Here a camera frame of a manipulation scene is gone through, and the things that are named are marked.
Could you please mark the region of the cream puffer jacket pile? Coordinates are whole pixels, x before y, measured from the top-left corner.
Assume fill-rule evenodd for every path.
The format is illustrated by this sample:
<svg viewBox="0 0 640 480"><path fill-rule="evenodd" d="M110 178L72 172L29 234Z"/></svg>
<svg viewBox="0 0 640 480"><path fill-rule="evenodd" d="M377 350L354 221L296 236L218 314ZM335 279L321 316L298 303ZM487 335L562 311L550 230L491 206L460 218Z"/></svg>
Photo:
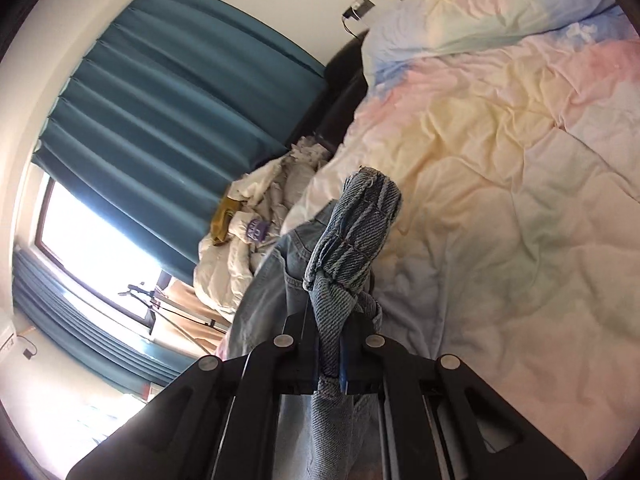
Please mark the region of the cream puffer jacket pile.
<svg viewBox="0 0 640 480"><path fill-rule="evenodd" d="M240 200L242 208L232 218L224 244L214 245L209 233L198 244L193 287L203 304L233 320L262 260L277 243L286 216L329 158L326 148L305 138L229 184L222 197Z"/></svg>

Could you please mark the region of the teal curtain right panel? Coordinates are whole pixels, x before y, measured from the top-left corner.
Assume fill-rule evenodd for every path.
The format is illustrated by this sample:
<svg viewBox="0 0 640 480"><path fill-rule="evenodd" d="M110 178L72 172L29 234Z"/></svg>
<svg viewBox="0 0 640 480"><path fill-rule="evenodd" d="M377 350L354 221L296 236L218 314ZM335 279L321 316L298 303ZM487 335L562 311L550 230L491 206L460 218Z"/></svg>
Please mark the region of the teal curtain right panel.
<svg viewBox="0 0 640 480"><path fill-rule="evenodd" d="M67 79L32 159L190 282L224 190L286 151L323 72L221 0L134 0Z"/></svg>

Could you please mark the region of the teal curtain panel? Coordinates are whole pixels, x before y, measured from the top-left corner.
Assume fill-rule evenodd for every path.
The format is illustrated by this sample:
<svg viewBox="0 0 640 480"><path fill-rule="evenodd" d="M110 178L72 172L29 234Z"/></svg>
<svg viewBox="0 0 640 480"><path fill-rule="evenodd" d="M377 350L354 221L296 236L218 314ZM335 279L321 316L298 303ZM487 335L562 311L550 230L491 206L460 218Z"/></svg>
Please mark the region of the teal curtain panel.
<svg viewBox="0 0 640 480"><path fill-rule="evenodd" d="M221 0L134 0L67 79L32 159L190 282L224 190L286 151L323 72Z"/></svg>
<svg viewBox="0 0 640 480"><path fill-rule="evenodd" d="M29 250L13 254L12 295L14 306L55 344L119 390L142 396L194 363L96 310Z"/></svg>

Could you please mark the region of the beige draped cloth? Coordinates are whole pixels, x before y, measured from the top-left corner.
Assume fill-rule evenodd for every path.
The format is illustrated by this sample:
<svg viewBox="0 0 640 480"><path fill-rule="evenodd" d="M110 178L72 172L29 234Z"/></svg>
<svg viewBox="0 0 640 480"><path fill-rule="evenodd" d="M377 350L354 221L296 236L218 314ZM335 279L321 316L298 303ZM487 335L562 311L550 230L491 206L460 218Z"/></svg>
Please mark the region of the beige draped cloth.
<svg viewBox="0 0 640 480"><path fill-rule="evenodd" d="M206 354L227 357L231 323L203 304L190 285L171 278L164 288L156 290L154 300L155 342L192 358Z"/></svg>

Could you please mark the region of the pastel pillow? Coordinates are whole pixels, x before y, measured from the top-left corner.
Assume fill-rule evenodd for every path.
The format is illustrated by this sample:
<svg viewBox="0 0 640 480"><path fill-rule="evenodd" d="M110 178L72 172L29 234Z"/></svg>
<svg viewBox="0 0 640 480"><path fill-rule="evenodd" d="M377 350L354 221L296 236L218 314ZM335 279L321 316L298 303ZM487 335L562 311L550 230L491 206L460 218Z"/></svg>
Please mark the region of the pastel pillow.
<svg viewBox="0 0 640 480"><path fill-rule="evenodd" d="M506 47L618 12L615 0L404 0L364 38L364 78L375 87L419 58Z"/></svg>

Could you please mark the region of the metal tripod stand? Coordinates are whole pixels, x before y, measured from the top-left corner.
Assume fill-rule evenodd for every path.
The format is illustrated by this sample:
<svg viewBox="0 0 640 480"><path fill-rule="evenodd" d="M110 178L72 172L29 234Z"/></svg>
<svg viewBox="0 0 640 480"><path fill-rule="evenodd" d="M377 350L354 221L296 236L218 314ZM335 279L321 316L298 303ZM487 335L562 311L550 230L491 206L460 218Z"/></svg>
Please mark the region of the metal tripod stand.
<svg viewBox="0 0 640 480"><path fill-rule="evenodd" d="M206 326L217 334L225 335L230 330L231 323L217 310L203 304L191 286L165 271L160 272L153 288L149 288L143 282L137 285L129 284L118 296L137 299L149 312L170 313Z"/></svg>

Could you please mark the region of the wall socket with charger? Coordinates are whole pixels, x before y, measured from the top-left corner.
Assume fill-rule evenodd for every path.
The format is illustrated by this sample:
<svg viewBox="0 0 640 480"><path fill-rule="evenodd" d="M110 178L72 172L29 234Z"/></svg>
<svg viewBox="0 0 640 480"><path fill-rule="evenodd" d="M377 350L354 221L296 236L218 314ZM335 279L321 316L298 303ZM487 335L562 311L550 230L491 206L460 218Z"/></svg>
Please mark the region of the wall socket with charger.
<svg viewBox="0 0 640 480"><path fill-rule="evenodd" d="M344 31L352 38L361 38L373 23L376 5L371 0L355 0L342 13Z"/></svg>

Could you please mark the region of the blue denim jeans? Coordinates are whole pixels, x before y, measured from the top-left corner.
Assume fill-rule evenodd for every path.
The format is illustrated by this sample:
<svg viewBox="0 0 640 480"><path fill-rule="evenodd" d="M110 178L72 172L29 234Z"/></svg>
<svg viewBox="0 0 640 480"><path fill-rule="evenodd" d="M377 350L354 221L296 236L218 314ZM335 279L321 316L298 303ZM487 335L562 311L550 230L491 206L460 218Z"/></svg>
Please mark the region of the blue denim jeans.
<svg viewBox="0 0 640 480"><path fill-rule="evenodd" d="M288 316L314 310L319 332L318 390L281 403L273 474L278 479L345 479L367 447L372 396L340 387L340 335L352 312L378 325L371 266L401 208L401 192L382 172L363 167L338 200L280 237L262 260L236 310L227 358L244 356L282 330Z"/></svg>

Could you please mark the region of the teal curtain left panel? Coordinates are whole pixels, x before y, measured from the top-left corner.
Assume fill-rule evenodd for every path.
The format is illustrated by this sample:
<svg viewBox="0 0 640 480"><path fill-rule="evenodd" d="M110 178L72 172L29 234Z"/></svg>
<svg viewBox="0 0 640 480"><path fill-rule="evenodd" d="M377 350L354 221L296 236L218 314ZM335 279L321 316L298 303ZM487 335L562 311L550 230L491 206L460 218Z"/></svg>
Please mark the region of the teal curtain left panel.
<svg viewBox="0 0 640 480"><path fill-rule="evenodd" d="M29 250L13 254L12 295L14 306L55 344L119 390L142 396L194 363L96 310Z"/></svg>

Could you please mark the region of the mustard yellow garment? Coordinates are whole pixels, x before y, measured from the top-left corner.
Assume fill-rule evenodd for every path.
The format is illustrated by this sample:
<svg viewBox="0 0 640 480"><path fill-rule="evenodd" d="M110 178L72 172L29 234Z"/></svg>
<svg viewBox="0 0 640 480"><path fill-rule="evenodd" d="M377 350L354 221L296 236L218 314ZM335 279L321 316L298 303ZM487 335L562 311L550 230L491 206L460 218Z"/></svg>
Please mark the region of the mustard yellow garment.
<svg viewBox="0 0 640 480"><path fill-rule="evenodd" d="M234 215L242 208L240 200L234 200L229 196L224 196L213 215L210 222L210 237L214 245L221 245L227 239L229 224Z"/></svg>

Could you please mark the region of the window with dark frame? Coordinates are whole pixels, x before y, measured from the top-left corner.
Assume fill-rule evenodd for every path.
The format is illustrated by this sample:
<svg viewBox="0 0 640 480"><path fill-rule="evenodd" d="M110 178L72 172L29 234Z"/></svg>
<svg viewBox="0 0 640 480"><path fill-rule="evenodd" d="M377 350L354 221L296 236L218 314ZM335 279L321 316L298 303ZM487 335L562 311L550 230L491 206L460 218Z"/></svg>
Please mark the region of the window with dark frame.
<svg viewBox="0 0 640 480"><path fill-rule="evenodd" d="M44 190L35 243L108 312L152 330L149 293L163 276L160 264L53 179Z"/></svg>

